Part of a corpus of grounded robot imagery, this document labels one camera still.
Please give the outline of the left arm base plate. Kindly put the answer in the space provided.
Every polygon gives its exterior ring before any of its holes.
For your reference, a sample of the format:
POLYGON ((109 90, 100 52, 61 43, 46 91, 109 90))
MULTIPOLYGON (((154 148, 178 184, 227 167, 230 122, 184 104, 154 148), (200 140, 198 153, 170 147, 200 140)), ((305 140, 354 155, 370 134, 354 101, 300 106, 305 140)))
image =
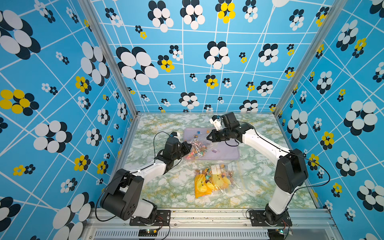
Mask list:
POLYGON ((164 227, 170 225, 170 220, 170 210, 156 210, 154 213, 151 213, 148 218, 131 217, 130 226, 164 227))

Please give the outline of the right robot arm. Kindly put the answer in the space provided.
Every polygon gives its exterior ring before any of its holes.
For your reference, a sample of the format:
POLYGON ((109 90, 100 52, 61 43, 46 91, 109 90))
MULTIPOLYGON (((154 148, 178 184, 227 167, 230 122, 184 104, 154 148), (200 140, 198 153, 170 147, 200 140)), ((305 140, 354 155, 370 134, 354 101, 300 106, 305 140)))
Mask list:
POLYGON ((290 150, 261 135, 249 123, 241 123, 234 113, 214 115, 210 123, 215 129, 208 135, 207 140, 218 143, 231 139, 243 143, 263 154, 275 165, 274 180, 276 188, 266 205, 263 219, 270 226, 276 226, 288 216, 288 205, 295 192, 308 179, 308 171, 303 153, 290 150))

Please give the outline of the clear ziploc bag of lollipops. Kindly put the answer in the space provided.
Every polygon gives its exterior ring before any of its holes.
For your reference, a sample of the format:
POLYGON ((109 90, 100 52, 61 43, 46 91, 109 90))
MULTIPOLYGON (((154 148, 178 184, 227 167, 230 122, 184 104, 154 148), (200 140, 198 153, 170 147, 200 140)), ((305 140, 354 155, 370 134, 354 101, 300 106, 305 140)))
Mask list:
POLYGON ((219 143, 207 140, 208 132, 195 134, 187 143, 192 145, 191 152, 184 156, 186 160, 214 160, 220 153, 219 143))

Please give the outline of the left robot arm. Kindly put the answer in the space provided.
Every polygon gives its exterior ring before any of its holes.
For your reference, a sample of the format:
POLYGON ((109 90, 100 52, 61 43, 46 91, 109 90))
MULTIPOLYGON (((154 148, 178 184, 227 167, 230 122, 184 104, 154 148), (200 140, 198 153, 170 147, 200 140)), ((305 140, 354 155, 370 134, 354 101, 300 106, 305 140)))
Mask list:
POLYGON ((151 225, 159 219, 157 205, 141 199, 145 184, 169 172, 176 160, 192 150, 192 144, 180 142, 177 137, 167 138, 164 149, 155 154, 154 162, 138 170, 118 170, 97 201, 102 209, 124 221, 136 218, 151 225))

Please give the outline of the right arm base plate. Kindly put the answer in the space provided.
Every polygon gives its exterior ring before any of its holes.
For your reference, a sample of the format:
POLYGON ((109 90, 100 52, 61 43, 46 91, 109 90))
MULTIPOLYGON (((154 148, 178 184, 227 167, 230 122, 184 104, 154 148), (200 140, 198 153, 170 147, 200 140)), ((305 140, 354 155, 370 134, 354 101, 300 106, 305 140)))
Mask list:
POLYGON ((253 227, 292 227, 292 220, 288 211, 276 215, 272 211, 265 210, 247 210, 246 217, 251 221, 253 227))

